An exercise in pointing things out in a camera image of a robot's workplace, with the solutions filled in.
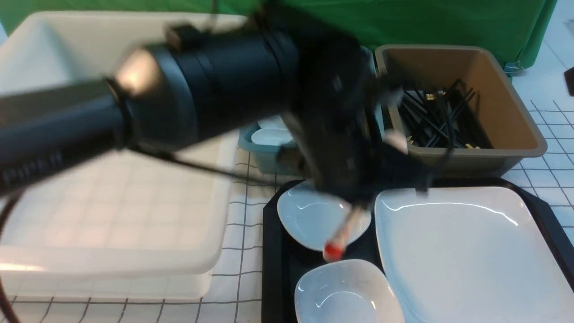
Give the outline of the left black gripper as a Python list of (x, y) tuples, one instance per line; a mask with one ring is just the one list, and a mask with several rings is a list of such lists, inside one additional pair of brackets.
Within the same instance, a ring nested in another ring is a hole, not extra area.
[(367, 206), (384, 190), (426, 192), (431, 168), (385, 143), (373, 110), (402, 96), (403, 82), (369, 80), (344, 90), (315, 89), (281, 112), (318, 192)]

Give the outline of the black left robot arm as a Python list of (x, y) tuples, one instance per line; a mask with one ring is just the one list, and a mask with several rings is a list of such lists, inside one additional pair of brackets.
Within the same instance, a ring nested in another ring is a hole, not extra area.
[(353, 205), (426, 192), (433, 171), (384, 143), (370, 113), (402, 93), (350, 32), (269, 0), (229, 31), (172, 25), (110, 78), (2, 97), (1, 195), (113, 149), (182, 164), (175, 152), (272, 116), (295, 142), (278, 162), (319, 192)]

